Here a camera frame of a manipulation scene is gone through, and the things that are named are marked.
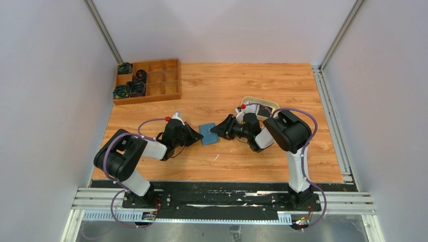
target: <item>wooden compartment box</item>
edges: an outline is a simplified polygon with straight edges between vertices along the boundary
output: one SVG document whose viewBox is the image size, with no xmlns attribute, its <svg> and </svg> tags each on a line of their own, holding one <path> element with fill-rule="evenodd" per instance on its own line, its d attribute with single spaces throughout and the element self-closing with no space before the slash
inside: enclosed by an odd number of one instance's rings
<svg viewBox="0 0 428 242">
<path fill-rule="evenodd" d="M 161 59 L 149 62 L 134 62 L 132 73 L 117 75 L 116 87 L 135 78 L 138 70 L 147 72 L 146 95 L 113 99 L 115 105 L 142 102 L 158 102 L 181 98 L 181 65 L 178 59 Z"/>
</svg>

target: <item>wood grain surface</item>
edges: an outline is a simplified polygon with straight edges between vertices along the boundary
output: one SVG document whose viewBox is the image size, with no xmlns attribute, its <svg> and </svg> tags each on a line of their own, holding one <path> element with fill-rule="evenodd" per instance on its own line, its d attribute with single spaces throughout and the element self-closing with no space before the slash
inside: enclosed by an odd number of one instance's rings
<svg viewBox="0 0 428 242">
<path fill-rule="evenodd" d="M 145 120 L 172 116 L 181 111 L 195 130 L 199 125 L 219 124 L 234 113 L 241 100 L 252 96 L 276 102 L 280 107 L 308 111 L 318 121 L 318 133 L 308 151 L 308 168 L 314 182 L 342 182 L 326 117 L 309 64 L 183 63 L 180 100 L 114 106 L 103 144 L 120 128 L 136 133 Z M 311 120 L 297 114 L 313 130 Z M 155 137 L 164 121 L 147 123 L 142 133 Z M 149 180 L 204 180 L 286 182 L 289 179 L 285 153 L 275 143 L 260 153 L 247 144 L 220 139 L 202 146 L 197 142 L 176 158 L 159 161 L 141 158 L 138 171 Z M 92 178 L 105 178 L 95 169 Z"/>
</svg>

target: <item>purple cable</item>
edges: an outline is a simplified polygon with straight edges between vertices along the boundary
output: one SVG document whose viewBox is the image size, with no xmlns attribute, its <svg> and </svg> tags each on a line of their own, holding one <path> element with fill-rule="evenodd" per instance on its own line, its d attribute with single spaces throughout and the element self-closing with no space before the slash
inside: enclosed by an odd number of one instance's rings
<svg viewBox="0 0 428 242">
<path fill-rule="evenodd" d="M 144 138 L 143 138 L 143 139 L 145 139 L 145 140 L 156 141 L 156 139 L 155 139 L 155 138 L 152 138 L 152 137 L 149 137 L 149 136 L 146 136 L 146 135 L 142 134 L 142 133 L 140 132 L 140 129 L 141 129 L 141 127 L 142 127 L 144 124 L 146 124 L 146 123 L 148 123 L 148 122 L 151 122 L 151 121 L 161 121 L 161 120 L 165 121 L 165 118 L 153 118 L 153 119 L 149 119 L 149 120 L 147 120 L 147 121 L 142 122 L 142 123 L 140 124 L 140 126 L 138 126 L 138 133 L 139 133 L 140 135 L 144 136 Z"/>
<path fill-rule="evenodd" d="M 269 112 L 269 115 L 272 115 L 271 110 L 266 105 L 263 105 L 263 104 L 257 103 L 257 102 L 250 102 L 250 103 L 246 104 L 245 106 L 250 106 L 250 105 L 259 105 L 259 106 L 262 106 L 262 107 L 266 108 L 266 110 Z"/>
<path fill-rule="evenodd" d="M 306 111 L 303 111 L 303 110 L 300 110 L 300 109 L 297 109 L 297 108 L 292 108 L 292 107 L 278 108 L 277 110 L 275 110 L 272 113 L 272 117 L 275 115 L 275 113 L 277 113 L 277 112 L 279 112 L 281 110 L 289 110 L 289 111 L 295 111 L 295 112 L 302 113 L 302 114 L 308 116 L 313 121 L 313 124 L 315 125 L 315 128 L 314 128 L 314 130 L 312 132 L 312 135 L 309 136 L 309 139 L 306 141 L 305 145 L 302 147 L 302 152 L 301 152 L 301 155 L 300 155 L 301 159 L 300 160 L 301 160 L 301 167 L 302 167 L 303 177 L 306 179 L 306 181 L 309 184 L 311 184 L 313 187 L 315 187 L 316 189 L 318 189 L 321 192 L 321 194 L 323 195 L 323 198 L 324 198 L 324 208 L 323 208 L 323 212 L 321 213 L 321 216 L 313 224 L 311 224 L 309 227 L 307 227 L 305 229 L 302 229 L 302 231 L 305 231 L 305 230 L 308 230 L 309 228 L 312 228 L 315 225 L 317 225 L 321 221 L 321 219 L 324 217 L 324 215 L 326 214 L 326 211 L 327 211 L 327 198 L 326 198 L 326 194 L 324 193 L 324 191 L 317 184 L 313 183 L 311 180 L 309 180 L 309 178 L 307 178 L 306 173 L 305 173 L 305 169 L 304 169 L 304 164 L 305 164 L 304 153 L 305 153 L 305 149 L 308 147 L 309 142 L 312 140 L 312 138 L 315 136 L 316 132 L 318 131 L 318 123 L 316 122 L 316 119 L 310 113 L 308 113 Z"/>
<path fill-rule="evenodd" d="M 104 161 L 102 163 L 102 170 L 104 171 L 104 175 L 110 179 L 113 180 L 115 182 L 117 182 L 117 184 L 119 184 L 122 188 L 124 188 L 125 190 L 127 190 L 127 192 L 129 192 L 129 188 L 127 188 L 125 185 L 123 185 L 120 181 L 114 179 L 113 177 L 111 177 L 109 175 L 109 173 L 107 172 L 107 157 L 110 154 L 110 151 L 113 149 L 114 145 L 124 136 L 137 136 L 140 137 L 138 134 L 133 134 L 133 133 L 124 133 L 124 134 L 120 134 L 118 135 L 109 145 L 109 147 L 107 148 L 106 152 L 105 152 L 105 156 L 104 156 Z"/>
<path fill-rule="evenodd" d="M 110 211 L 112 213 L 113 219 L 120 225 L 127 227 L 127 228 L 147 228 L 149 226 L 151 226 L 153 223 L 149 224 L 149 225 L 129 225 L 129 224 L 125 224 L 121 221 L 118 220 L 118 218 L 116 217 L 114 211 L 113 211 L 113 204 L 115 203 L 116 198 L 119 196 L 120 193 L 124 192 L 125 190 L 120 190 L 118 193 L 116 193 L 116 195 L 113 197 L 112 200 L 112 204 L 110 205 Z"/>
</svg>

